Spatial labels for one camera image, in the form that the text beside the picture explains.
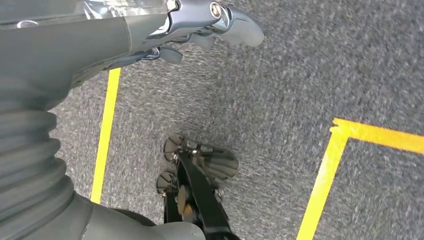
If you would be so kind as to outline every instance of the bolt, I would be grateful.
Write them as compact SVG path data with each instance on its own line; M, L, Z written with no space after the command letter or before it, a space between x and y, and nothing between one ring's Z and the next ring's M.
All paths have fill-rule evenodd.
M222 15L221 6L216 1L211 2L209 8L210 8L210 13L212 14L212 17L216 19L221 18L221 15Z

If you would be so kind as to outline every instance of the caster wheel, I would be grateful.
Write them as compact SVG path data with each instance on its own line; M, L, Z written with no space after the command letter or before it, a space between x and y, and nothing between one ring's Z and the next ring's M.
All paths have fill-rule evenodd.
M163 145L163 156L168 162L175 162L174 153L186 145L186 140L179 134L171 135Z
M175 174L169 171L163 171L156 180L156 191L158 194L164 194L167 191L176 191L178 183Z

